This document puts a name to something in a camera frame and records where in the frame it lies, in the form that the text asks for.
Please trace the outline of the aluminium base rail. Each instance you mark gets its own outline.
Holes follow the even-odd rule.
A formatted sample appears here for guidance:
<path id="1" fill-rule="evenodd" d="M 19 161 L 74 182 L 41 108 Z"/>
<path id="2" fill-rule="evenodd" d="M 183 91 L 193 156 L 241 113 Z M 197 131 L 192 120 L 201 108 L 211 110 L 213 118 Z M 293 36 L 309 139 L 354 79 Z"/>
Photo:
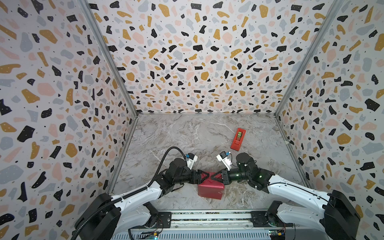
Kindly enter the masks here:
<path id="1" fill-rule="evenodd" d="M 251 211 L 177 210 L 169 229 L 129 229 L 110 240 L 328 240 L 321 231 L 302 225 L 254 228 Z"/>

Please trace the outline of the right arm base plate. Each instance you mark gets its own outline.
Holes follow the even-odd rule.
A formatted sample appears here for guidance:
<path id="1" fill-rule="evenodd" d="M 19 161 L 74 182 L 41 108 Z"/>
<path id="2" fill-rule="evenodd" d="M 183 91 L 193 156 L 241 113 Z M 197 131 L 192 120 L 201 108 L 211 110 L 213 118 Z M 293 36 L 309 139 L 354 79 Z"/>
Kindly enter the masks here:
<path id="1" fill-rule="evenodd" d="M 282 228 L 286 224 L 278 218 L 278 207 L 283 203 L 281 201 L 273 201 L 271 206 L 264 211 L 251 211 L 250 221 L 254 228 L 276 227 Z"/>

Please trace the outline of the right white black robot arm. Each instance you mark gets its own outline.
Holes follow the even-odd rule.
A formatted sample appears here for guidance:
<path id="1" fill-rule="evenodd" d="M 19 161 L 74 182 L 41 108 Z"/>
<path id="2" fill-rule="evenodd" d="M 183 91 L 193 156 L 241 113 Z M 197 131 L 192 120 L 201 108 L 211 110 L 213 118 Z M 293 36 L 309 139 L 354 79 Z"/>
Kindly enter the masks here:
<path id="1" fill-rule="evenodd" d="M 324 232 L 332 240 L 354 240 L 357 236 L 361 217 L 347 197 L 334 190 L 331 193 L 313 190 L 293 183 L 272 171 L 259 168 L 247 153 L 236 156 L 237 166 L 232 167 L 232 154 L 221 152 L 217 155 L 225 169 L 218 172 L 221 178 L 211 179 L 224 185 L 233 182 L 247 182 L 252 188 L 285 198 L 295 205 L 273 201 L 260 224 L 278 227 L 294 224 Z"/>

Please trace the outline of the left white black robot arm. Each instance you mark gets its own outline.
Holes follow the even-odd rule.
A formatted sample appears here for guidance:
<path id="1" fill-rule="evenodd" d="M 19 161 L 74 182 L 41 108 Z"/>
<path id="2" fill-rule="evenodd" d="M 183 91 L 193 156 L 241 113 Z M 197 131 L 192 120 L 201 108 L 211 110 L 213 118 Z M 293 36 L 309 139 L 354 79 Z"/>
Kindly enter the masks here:
<path id="1" fill-rule="evenodd" d="M 176 185 L 199 185 L 209 173 L 192 170 L 189 158 L 176 158 L 164 170 L 157 169 L 148 184 L 130 192 L 99 195 L 75 223 L 73 240 L 110 240 L 114 235 L 134 227 L 153 225 L 158 211 L 152 201 L 174 191 Z"/>

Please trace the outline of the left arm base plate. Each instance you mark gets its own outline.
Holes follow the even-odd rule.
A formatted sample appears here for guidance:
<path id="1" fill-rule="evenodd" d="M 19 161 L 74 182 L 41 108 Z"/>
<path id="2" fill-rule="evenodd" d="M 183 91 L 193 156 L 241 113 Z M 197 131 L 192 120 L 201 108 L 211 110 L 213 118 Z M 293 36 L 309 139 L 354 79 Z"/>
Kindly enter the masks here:
<path id="1" fill-rule="evenodd" d="M 139 218 L 134 220 L 134 229 L 154 229 L 156 227 L 169 229 L 171 227 L 172 212 L 160 211 L 150 202 L 137 208 L 134 216 Z"/>

